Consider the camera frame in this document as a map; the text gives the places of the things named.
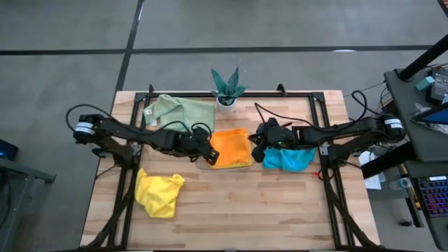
wooden table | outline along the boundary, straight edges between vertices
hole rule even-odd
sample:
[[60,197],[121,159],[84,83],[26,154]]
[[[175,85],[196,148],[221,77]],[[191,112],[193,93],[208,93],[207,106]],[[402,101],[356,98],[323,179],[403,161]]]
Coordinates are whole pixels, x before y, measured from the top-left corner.
[[[347,110],[342,92],[323,92],[331,124],[346,123]],[[134,94],[119,92],[116,95],[112,115],[124,123],[130,121]],[[216,102],[210,98],[198,100]],[[216,113],[215,131],[246,128],[254,132],[261,123],[254,102],[284,116],[312,121],[306,99],[240,98],[232,115]],[[277,120],[280,124],[288,122]],[[112,160],[102,160],[98,172],[112,164]],[[196,168],[187,158],[163,155],[146,146],[141,167],[154,176],[180,174],[185,185],[178,196],[173,219],[150,218],[144,208],[135,203],[128,249],[334,248],[323,182],[314,175],[320,169],[319,157],[306,171],[298,174],[264,170],[258,163],[247,169],[207,171]],[[109,219],[119,174],[120,168],[116,168],[95,182],[82,245],[92,241]],[[362,172],[346,166],[341,169],[341,174],[350,214],[367,236],[378,244]],[[118,224],[117,237],[121,237],[121,224],[123,220]],[[344,237],[342,224],[339,224],[339,229]]]

blue cloth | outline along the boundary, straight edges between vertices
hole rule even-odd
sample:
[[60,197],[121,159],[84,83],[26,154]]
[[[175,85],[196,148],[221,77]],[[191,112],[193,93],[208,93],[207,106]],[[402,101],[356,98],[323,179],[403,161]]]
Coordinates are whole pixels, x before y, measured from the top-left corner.
[[316,148],[310,150],[286,150],[266,148],[263,168],[282,169],[286,172],[301,172],[314,161]]

yellow cloth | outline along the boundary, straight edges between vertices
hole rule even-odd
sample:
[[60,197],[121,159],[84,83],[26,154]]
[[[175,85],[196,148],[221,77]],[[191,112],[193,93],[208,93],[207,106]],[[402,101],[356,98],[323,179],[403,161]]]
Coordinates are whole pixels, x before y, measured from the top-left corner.
[[135,200],[145,207],[151,218],[173,218],[176,198],[185,179],[175,174],[172,178],[148,176],[142,168],[137,174]]
[[212,169],[238,168],[253,164],[252,146],[247,129],[234,129],[213,133],[210,144],[219,152]]

potted plant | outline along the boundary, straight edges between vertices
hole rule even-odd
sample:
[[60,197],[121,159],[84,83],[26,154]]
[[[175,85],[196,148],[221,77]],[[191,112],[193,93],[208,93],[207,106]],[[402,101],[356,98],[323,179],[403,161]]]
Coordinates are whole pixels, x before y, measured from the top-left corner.
[[229,114],[237,108],[237,98],[241,96],[247,87],[238,86],[238,67],[231,75],[228,82],[225,82],[219,73],[211,69],[211,75],[215,81],[218,91],[211,91],[216,97],[216,107],[223,114]]

concrete floor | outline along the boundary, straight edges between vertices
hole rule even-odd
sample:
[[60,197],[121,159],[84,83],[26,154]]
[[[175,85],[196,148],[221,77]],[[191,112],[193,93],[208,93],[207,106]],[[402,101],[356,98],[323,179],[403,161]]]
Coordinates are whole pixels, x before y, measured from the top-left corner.
[[[0,50],[125,48],[137,0],[0,1]],[[436,0],[146,0],[135,48],[214,46],[415,46],[448,33]],[[124,90],[211,90],[211,67],[240,66],[252,90],[338,89],[349,94],[383,81],[421,51],[133,55]],[[38,183],[14,251],[77,247],[98,159],[77,146],[64,124],[79,103],[110,109],[122,55],[0,56],[0,139],[18,160],[57,173]],[[448,54],[437,62],[448,62]],[[383,85],[365,91],[378,105]],[[362,110],[346,99],[351,117]],[[381,243],[437,251],[427,229],[399,227],[404,200],[372,202]]]

